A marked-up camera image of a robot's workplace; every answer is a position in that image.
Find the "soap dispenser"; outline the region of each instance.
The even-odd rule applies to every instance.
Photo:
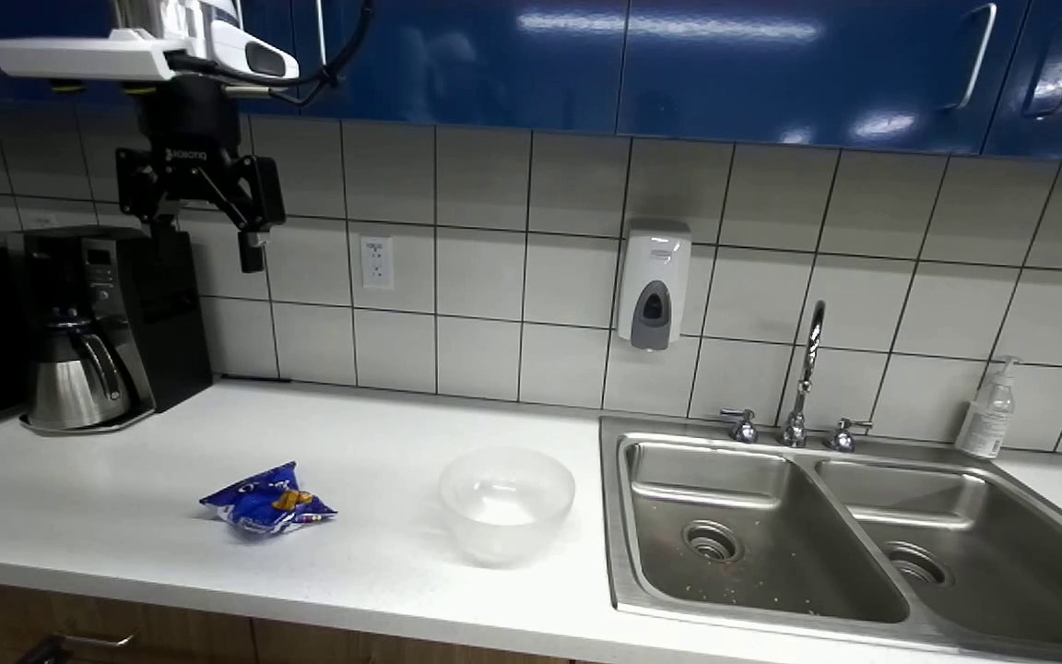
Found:
[[[666,351],[678,341],[689,275],[689,232],[677,225],[635,225],[620,277],[620,341]]]

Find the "coffee carafe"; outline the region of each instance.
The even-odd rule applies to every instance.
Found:
[[[131,421],[133,380],[89,316],[47,320],[36,342],[36,384],[26,415],[34,432],[56,434]]]

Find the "white countertop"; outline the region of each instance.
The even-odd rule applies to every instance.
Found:
[[[436,479],[477,446],[535,446],[576,474],[560,544],[477,567]],[[248,544],[195,512],[241,476],[299,463],[334,525]],[[1062,463],[1006,459],[1062,506]],[[953,661],[786,631],[629,618],[608,603],[597,421],[319,388],[217,384],[119,434],[0,425],[0,583],[576,661]]]

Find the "sink basin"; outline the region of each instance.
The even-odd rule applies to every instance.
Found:
[[[603,438],[624,613],[1062,661],[1062,512],[997,465],[632,421]]]
[[[635,554],[654,591],[879,624],[906,618],[879,562],[786,459],[639,444],[629,474]]]
[[[823,463],[819,476],[938,618],[1062,643],[1062,525],[1045,506],[980,474]]]

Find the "white bowl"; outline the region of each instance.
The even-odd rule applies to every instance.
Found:
[[[477,452],[438,484],[446,525],[464,557],[521,565],[550,551],[572,512],[572,474],[530,452]]]

